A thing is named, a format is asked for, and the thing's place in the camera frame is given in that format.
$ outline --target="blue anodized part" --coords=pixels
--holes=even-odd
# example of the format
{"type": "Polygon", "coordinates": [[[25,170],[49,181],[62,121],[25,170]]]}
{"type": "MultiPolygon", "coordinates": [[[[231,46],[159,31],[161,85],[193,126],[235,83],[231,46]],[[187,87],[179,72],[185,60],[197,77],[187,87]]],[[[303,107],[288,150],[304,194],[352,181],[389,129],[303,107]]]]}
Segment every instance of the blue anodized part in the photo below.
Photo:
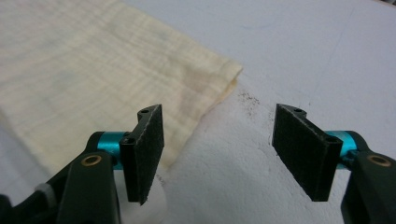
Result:
{"type": "Polygon", "coordinates": [[[122,163],[120,159],[120,144],[119,141],[125,133],[120,132],[105,132],[99,139],[98,149],[105,150],[110,155],[117,159],[117,165],[114,166],[114,170],[122,170],[122,163]]]}

